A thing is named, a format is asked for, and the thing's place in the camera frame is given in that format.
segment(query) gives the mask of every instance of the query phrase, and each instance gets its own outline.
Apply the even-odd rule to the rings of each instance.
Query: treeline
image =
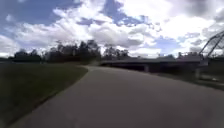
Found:
[[[52,47],[43,54],[38,54],[37,50],[28,53],[21,49],[14,56],[4,59],[4,61],[13,62],[81,62],[90,63],[99,60],[121,60],[128,58],[128,50],[119,50],[113,45],[105,45],[105,51],[101,54],[101,47],[94,40],[81,42],[80,45],[63,45],[58,41],[57,47]]]

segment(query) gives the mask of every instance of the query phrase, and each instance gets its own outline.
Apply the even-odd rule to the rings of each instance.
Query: lawn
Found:
[[[74,64],[0,64],[0,121],[9,125],[79,80]]]
[[[171,75],[171,74],[159,73],[157,75],[171,78],[171,79],[182,80],[188,83],[196,84],[198,86],[204,86],[204,87],[209,87],[209,88],[214,88],[214,89],[224,91],[224,86],[220,85],[220,83],[198,80],[194,77],[194,74],[190,76],[190,75],[184,75],[184,74]]]

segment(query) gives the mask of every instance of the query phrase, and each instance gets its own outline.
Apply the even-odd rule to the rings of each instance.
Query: bridge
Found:
[[[195,69],[201,62],[199,56],[174,59],[174,58],[157,58],[157,59],[138,59],[130,58],[125,60],[102,61],[101,66],[118,67],[144,72],[178,72],[180,70]]]
[[[224,48],[224,31],[211,37],[197,56],[174,58],[157,58],[157,59],[140,59],[131,58],[125,60],[102,61],[101,66],[119,67],[145,72],[178,72],[183,70],[196,70],[201,65],[207,65],[208,58],[214,50]]]

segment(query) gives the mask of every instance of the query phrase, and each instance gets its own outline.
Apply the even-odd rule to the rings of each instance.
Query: paved path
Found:
[[[149,74],[90,68],[12,128],[223,128],[224,92]]]

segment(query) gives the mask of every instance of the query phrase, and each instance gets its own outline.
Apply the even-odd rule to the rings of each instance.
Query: metal arch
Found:
[[[220,47],[220,46],[219,46],[219,43],[220,43],[220,42],[222,41],[222,39],[224,38],[224,31],[222,31],[222,32],[216,34],[215,36],[211,37],[211,38],[208,40],[208,42],[205,44],[205,46],[204,46],[204,47],[202,48],[202,50],[199,52],[199,55],[202,55],[202,53],[203,53],[203,51],[205,50],[205,48],[206,48],[210,43],[212,43],[211,41],[212,41],[213,39],[215,39],[215,38],[219,38],[219,39],[218,39],[217,42],[215,42],[215,44],[214,44],[214,46],[212,47],[212,49],[208,52],[208,54],[207,54],[205,57],[203,57],[203,59],[208,58],[208,57],[212,54],[212,52],[214,51],[214,49],[215,49],[216,47],[219,47],[219,48],[221,48],[221,49],[224,48],[224,47]]]

